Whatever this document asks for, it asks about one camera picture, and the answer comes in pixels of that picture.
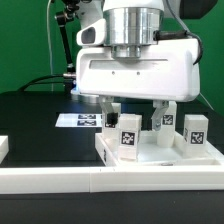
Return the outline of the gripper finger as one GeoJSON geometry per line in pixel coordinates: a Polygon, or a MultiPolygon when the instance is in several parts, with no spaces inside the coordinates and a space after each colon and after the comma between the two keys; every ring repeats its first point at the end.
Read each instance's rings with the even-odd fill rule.
{"type": "Polygon", "coordinates": [[[118,123],[118,113],[114,110],[112,103],[114,98],[111,96],[100,96],[99,103],[102,111],[105,113],[106,123],[116,125],[118,123]]]}
{"type": "Polygon", "coordinates": [[[159,131],[161,129],[161,119],[169,107],[169,102],[164,100],[154,100],[153,107],[155,108],[155,111],[152,115],[152,129],[154,131],[159,131]]]}

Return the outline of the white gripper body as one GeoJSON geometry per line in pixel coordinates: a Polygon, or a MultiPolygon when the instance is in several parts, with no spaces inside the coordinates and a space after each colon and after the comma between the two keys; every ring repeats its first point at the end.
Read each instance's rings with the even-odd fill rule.
{"type": "Polygon", "coordinates": [[[76,62],[82,94],[187,102],[200,92],[198,42],[164,40],[139,58],[114,59],[109,47],[80,50],[76,62]]]}

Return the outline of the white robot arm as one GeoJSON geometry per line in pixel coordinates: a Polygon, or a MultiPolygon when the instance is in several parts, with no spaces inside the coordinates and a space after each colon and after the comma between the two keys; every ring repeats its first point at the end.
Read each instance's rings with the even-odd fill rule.
{"type": "Polygon", "coordinates": [[[76,80],[81,94],[97,95],[109,124],[118,122],[115,97],[150,99],[152,125],[171,101],[192,101],[200,93],[199,37],[183,27],[163,31],[162,20],[200,19],[218,0],[93,0],[80,5],[76,80]]]}

